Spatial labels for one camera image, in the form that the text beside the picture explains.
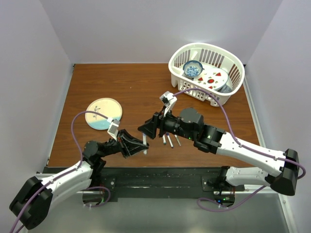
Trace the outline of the lilac white marker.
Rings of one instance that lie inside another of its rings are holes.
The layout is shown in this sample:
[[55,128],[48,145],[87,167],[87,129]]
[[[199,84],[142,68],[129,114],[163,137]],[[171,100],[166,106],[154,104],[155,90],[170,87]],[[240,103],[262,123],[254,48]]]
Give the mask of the lilac white marker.
[[144,133],[142,134],[142,140],[143,140],[143,144],[147,145],[147,137],[146,137],[146,135]]

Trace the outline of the blue white marker pen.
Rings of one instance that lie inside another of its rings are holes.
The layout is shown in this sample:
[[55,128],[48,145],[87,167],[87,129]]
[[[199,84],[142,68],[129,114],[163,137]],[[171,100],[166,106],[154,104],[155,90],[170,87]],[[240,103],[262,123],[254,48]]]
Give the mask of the blue white marker pen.
[[169,141],[169,144],[170,144],[171,148],[174,148],[174,145],[173,145],[173,142],[172,142],[172,139],[171,139],[169,133],[166,133],[166,136],[167,136],[167,139]]

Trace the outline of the teal white marker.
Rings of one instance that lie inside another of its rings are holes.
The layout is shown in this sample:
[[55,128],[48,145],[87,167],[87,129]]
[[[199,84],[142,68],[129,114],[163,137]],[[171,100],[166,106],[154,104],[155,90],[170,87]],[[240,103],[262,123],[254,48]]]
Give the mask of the teal white marker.
[[163,144],[166,145],[167,142],[166,142],[166,137],[165,137],[165,135],[162,136],[162,140],[163,140]]

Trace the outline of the green pen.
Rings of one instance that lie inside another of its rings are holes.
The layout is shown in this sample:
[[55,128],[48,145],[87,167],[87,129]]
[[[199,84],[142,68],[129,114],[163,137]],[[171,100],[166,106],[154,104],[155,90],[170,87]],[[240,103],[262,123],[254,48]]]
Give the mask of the green pen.
[[178,145],[181,147],[181,143],[180,143],[180,140],[179,140],[178,136],[177,136],[177,135],[174,135],[174,137],[175,137],[175,139],[176,139]]

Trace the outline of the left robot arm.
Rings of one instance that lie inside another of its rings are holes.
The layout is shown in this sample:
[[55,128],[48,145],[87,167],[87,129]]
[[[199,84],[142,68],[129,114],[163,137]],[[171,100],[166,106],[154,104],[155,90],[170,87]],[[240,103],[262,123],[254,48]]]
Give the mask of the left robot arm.
[[148,143],[126,130],[120,130],[115,139],[106,142],[87,142],[75,165],[43,179],[33,176],[24,183],[9,205],[17,217],[10,231],[31,230],[42,223],[54,205],[84,189],[98,189],[101,184],[99,174],[106,164],[102,158],[116,153],[127,158],[148,148]]

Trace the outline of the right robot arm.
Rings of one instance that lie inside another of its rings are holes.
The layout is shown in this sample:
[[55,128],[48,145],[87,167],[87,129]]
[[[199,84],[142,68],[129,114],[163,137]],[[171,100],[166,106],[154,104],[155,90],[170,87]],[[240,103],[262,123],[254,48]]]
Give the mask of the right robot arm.
[[298,153],[293,149],[271,150],[234,138],[223,129],[204,123],[204,117],[193,108],[172,113],[154,113],[152,118],[138,127],[149,138],[172,133],[193,141],[194,147],[206,153],[236,158],[251,167],[227,167],[216,179],[219,189],[245,184],[268,186],[287,196],[294,196],[298,180]]

